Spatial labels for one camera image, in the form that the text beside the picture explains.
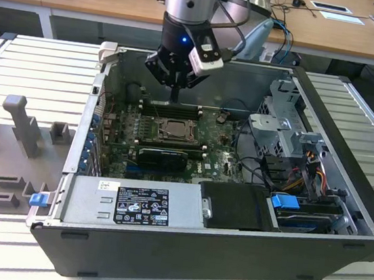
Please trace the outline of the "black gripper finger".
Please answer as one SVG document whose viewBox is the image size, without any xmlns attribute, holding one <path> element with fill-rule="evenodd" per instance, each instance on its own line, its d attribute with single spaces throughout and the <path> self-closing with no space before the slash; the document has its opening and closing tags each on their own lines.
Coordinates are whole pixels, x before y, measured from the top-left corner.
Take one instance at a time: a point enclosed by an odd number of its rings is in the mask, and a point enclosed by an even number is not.
<svg viewBox="0 0 374 280">
<path fill-rule="evenodd" d="M 178 102 L 179 93 L 182 89 L 192 89 L 208 77 L 209 75 L 197 77 L 194 73 L 180 73 L 177 80 L 175 103 Z"/>
<path fill-rule="evenodd" d="M 144 63 L 152 76 L 171 90 L 169 101 L 172 103 L 175 102 L 177 92 L 177 59 L 175 53 L 157 51 L 147 56 Z"/>
</svg>

